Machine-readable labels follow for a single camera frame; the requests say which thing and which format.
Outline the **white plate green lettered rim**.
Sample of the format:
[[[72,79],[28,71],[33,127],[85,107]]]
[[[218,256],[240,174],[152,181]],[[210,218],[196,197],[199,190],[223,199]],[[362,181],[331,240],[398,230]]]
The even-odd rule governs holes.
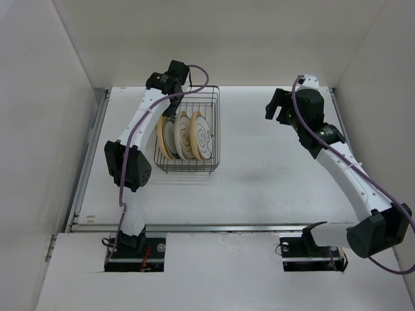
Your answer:
[[[167,117],[164,122],[164,141],[166,149],[169,151],[173,159],[180,159],[177,152],[175,140],[174,140],[174,123],[175,117]]]

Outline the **yellow plate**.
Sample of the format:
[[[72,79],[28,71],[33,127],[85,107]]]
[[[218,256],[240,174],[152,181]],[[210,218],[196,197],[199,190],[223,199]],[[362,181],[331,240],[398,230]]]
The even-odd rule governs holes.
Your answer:
[[[157,123],[157,140],[160,151],[162,152],[163,156],[167,159],[173,160],[174,157],[172,156],[171,152],[169,151],[165,143],[164,126],[166,120],[167,118],[165,116],[161,116]]]

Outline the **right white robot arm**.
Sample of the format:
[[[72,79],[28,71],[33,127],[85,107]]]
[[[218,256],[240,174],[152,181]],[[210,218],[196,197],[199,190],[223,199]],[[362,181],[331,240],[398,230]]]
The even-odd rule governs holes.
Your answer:
[[[326,246],[344,247],[368,258],[402,243],[411,210],[397,205],[363,178],[364,170],[351,154],[345,137],[324,120],[324,98],[315,89],[292,93],[276,89],[265,108],[266,119],[292,126],[300,144],[335,180],[355,211],[354,224],[318,222],[303,230],[302,251],[315,255]]]

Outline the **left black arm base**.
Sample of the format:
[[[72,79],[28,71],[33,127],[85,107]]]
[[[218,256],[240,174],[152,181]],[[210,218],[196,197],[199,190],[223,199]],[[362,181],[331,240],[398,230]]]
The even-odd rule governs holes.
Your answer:
[[[107,247],[105,272],[164,272],[166,237],[129,236],[122,231],[117,236],[103,238]]]

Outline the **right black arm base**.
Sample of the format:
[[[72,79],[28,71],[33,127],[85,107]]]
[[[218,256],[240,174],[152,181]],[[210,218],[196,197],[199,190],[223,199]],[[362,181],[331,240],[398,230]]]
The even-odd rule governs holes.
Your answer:
[[[341,248],[308,246],[301,235],[280,235],[284,272],[337,271],[345,272],[349,260]]]

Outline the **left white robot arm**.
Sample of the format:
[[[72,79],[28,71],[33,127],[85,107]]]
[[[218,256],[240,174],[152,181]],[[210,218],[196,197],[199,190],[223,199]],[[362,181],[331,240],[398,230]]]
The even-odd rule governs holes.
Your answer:
[[[127,216],[135,216],[135,211],[128,210],[124,199],[124,190],[136,192],[144,187],[152,172],[152,167],[145,157],[149,137],[162,116],[176,113],[179,104],[189,87],[190,67],[183,62],[173,60],[164,73],[154,72],[145,83],[145,90],[137,111],[126,130],[115,141],[107,141],[104,155],[108,172],[113,182],[119,187],[119,206],[121,218],[113,242],[108,245],[108,258],[117,251],[119,244],[131,257],[140,256],[145,249],[145,241],[139,237],[144,224],[125,226]]]

